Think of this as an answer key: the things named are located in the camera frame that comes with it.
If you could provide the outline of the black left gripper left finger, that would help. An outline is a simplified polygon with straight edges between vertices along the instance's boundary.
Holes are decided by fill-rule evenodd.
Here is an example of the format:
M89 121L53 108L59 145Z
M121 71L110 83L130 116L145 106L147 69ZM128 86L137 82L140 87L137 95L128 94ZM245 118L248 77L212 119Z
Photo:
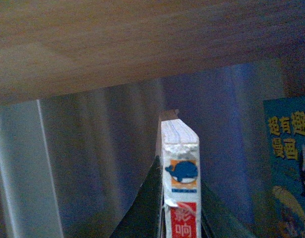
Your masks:
M110 237L160 238L162 206L162 170L156 156L133 204Z

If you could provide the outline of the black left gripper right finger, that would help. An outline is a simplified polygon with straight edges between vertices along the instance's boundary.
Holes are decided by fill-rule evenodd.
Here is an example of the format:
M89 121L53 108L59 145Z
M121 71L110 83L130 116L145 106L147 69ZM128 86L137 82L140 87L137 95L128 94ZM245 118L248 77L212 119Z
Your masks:
M209 186L201 183L201 236L203 238L252 238L249 231Z

